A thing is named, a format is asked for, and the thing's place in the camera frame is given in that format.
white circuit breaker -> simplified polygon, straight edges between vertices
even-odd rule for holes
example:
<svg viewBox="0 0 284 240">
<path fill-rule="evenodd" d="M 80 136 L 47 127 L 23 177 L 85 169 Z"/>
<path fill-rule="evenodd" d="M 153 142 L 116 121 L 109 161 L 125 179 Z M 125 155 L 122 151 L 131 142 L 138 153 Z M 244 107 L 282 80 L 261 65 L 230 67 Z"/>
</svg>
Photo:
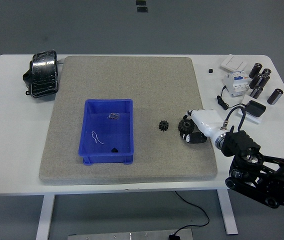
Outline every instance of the white circuit breaker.
<svg viewBox="0 0 284 240">
<path fill-rule="evenodd" d="M 245 71 L 233 71 L 225 75 L 222 82 L 232 97 L 243 96 L 250 89 L 249 76 Z"/>
</svg>

gray felt mat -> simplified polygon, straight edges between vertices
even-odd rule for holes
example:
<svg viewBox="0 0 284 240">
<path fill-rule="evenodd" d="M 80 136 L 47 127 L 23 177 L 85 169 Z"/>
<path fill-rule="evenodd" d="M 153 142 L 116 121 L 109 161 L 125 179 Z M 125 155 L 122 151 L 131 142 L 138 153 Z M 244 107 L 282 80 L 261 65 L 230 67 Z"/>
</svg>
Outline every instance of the gray felt mat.
<svg viewBox="0 0 284 240">
<path fill-rule="evenodd" d="M 87 99 L 132 99 L 133 163 L 83 165 L 78 155 Z M 187 57 L 70 56 L 42 155 L 39 178 L 47 185 L 101 185 L 205 181 L 217 174 L 210 141 L 188 144 L 178 124 L 202 109 L 192 60 Z M 167 131 L 159 122 L 167 120 Z"/>
</svg>

cable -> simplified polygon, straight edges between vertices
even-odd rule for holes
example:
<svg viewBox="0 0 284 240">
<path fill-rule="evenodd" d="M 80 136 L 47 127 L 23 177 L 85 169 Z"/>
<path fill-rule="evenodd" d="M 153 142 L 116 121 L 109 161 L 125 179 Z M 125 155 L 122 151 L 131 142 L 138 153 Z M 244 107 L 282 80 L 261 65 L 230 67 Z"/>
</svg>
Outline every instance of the cable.
<svg viewBox="0 0 284 240">
<path fill-rule="evenodd" d="M 235 104 L 234 106 L 229 106 L 228 108 L 232 109 L 232 108 L 234 108 L 236 106 L 240 106 L 240 105 L 242 105 L 243 107 L 247 107 L 247 105 L 245 105 L 244 103 L 238 103 L 238 104 Z"/>
<path fill-rule="evenodd" d="M 201 208 L 200 206 L 195 205 L 195 204 L 193 204 L 193 203 L 191 203 L 191 202 L 188 202 L 188 201 L 185 200 L 183 197 L 181 197 L 181 196 L 177 193 L 177 191 L 175 191 L 175 193 L 176 193 L 176 195 L 178 195 L 179 198 L 182 199 L 185 203 L 190 204 L 190 205 L 192 205 L 192 206 L 194 206 L 194 207 L 196 207 L 196 208 L 198 208 L 198 209 L 201 209 L 202 212 L 203 212 L 203 213 L 205 214 L 205 216 L 207 217 L 207 223 L 206 223 L 206 224 L 203 224 L 203 225 L 190 224 L 190 225 L 186 225 L 186 226 L 180 227 L 178 230 L 175 231 L 175 233 L 173 234 L 174 236 L 178 233 L 178 231 L 180 231 L 180 230 L 182 230 L 182 229 L 185 229 L 185 228 L 188 228 L 188 227 L 204 227 L 204 226 L 206 226 L 206 225 L 208 225 L 208 224 L 210 223 L 210 218 L 209 218 L 208 214 L 206 213 L 206 211 L 203 210 L 203 208 Z"/>
<path fill-rule="evenodd" d="M 224 86 L 222 88 L 222 91 L 221 91 L 221 95 L 220 96 L 216 96 L 216 99 L 217 99 L 217 103 L 224 109 L 224 110 L 228 110 L 228 108 L 230 107 L 229 104 L 225 103 L 222 99 L 222 94 L 223 94 L 223 91 L 224 89 L 226 89 L 227 86 Z"/>
<path fill-rule="evenodd" d="M 228 115 L 227 115 L 225 121 L 229 121 L 229 118 L 230 118 L 231 114 L 232 114 L 235 110 L 237 110 L 237 109 L 241 109 L 241 111 L 242 111 L 241 121 L 240 121 L 240 123 L 238 124 L 238 127 L 237 127 L 237 131 L 240 131 L 240 129 L 241 129 L 242 125 L 243 125 L 244 119 L 246 118 L 246 114 L 247 114 L 247 113 L 246 113 L 246 110 L 244 109 L 243 106 L 236 106 L 235 108 L 233 108 L 233 109 L 228 113 Z"/>
<path fill-rule="evenodd" d="M 223 94 L 223 91 L 224 89 L 226 89 L 227 86 L 224 86 L 222 88 L 222 91 L 221 91 L 221 95 L 220 96 L 216 96 L 216 99 L 217 99 L 217 103 L 224 109 L 224 110 L 228 110 L 228 109 L 232 109 L 236 106 L 239 106 L 239 105 L 242 105 L 244 107 L 246 107 L 247 105 L 243 104 L 243 103 L 239 103 L 239 104 L 235 104 L 234 106 L 230 106 L 229 104 L 225 103 L 222 99 L 222 94 Z"/>
</svg>

white wire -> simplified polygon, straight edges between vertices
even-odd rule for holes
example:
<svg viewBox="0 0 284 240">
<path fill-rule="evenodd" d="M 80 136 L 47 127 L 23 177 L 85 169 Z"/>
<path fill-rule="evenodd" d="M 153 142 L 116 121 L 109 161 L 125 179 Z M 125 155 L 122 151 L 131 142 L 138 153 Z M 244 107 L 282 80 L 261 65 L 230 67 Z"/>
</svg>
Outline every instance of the white wire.
<svg viewBox="0 0 284 240">
<path fill-rule="evenodd" d="M 99 142 L 100 144 L 104 144 L 103 142 L 101 142 L 101 141 L 99 140 L 98 135 L 97 135 L 97 133 L 96 133 L 95 131 L 92 131 L 91 133 L 92 133 L 92 138 L 94 138 L 96 144 L 97 144 L 97 140 L 98 140 L 98 142 Z"/>
</svg>

black gear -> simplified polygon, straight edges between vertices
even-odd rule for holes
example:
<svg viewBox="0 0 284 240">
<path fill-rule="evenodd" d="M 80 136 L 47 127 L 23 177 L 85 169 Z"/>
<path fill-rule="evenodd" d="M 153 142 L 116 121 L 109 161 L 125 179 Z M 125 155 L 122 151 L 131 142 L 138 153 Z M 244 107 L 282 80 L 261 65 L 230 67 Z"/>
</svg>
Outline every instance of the black gear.
<svg viewBox="0 0 284 240">
<path fill-rule="evenodd" d="M 160 129 L 161 131 L 166 131 L 169 128 L 169 123 L 166 120 L 160 121 L 159 125 L 158 125 L 158 129 Z"/>
<path fill-rule="evenodd" d="M 178 124 L 180 134 L 191 134 L 194 131 L 195 123 L 192 119 L 182 119 Z"/>
</svg>

